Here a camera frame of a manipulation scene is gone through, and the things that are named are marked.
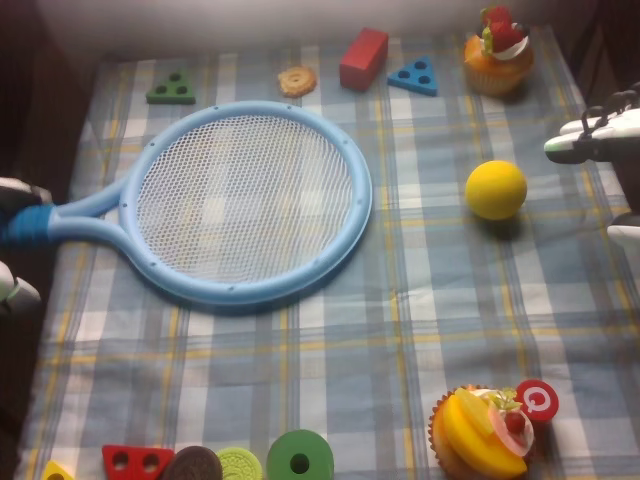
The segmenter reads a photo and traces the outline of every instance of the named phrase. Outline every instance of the racket grip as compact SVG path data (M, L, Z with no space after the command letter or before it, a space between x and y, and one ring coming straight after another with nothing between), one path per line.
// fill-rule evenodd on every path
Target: racket grip
M36 205L20 210L0 224L0 246L33 247L49 242L47 234L53 205Z

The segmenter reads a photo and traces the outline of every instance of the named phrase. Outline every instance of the cupcake with orange slice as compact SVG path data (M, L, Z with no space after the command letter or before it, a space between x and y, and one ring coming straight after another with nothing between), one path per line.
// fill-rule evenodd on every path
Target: cupcake with orange slice
M506 7L483 10L482 26L464 48L469 85L484 95L505 95L520 85L532 68L529 29L514 23Z
M460 387L433 409L429 441L454 480L509 480L528 470L533 425L510 388Z

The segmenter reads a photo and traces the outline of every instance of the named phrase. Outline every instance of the table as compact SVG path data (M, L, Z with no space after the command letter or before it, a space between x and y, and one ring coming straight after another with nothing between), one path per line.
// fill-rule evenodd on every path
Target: table
M627 207L608 166L560 166L542 145L582 111L549 29L532 32L528 88L506 102L469 94L463 35L392 39L387 72L430 55L440 94L340 88L346 45L105 64L71 195L120 178L143 145L215 103L282 100L277 73L304 64L318 88L293 101L336 122L374 184L368 231L327 288L260 316L181 308L106 247L68 244L39 352L18 478L52 458L76 479L103 478L108 443L251 449L280 434L326 436L337 479L443 478L425 427L448 389L517 385L560 397L532 478L640 475L638 254L604 230ZM193 106L148 106L175 69ZM486 225L463 201L478 164L515 161L528 177L519 221ZM115 214L107 218L115 221Z

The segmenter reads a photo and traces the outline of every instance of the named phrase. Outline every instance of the yellow ball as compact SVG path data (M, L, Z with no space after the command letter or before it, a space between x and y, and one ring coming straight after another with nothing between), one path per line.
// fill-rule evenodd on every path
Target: yellow ball
M477 167L464 191L469 208L487 220L516 214L527 197L527 179L513 163L492 160Z

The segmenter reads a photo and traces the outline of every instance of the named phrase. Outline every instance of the blue racket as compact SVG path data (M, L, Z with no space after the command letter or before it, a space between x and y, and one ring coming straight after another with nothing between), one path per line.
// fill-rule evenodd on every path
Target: blue racket
M371 203L365 159L340 128L292 105L238 102L172 125L103 191L22 210L0 243L107 242L173 295L244 306L325 277ZM119 225L92 218L115 207Z

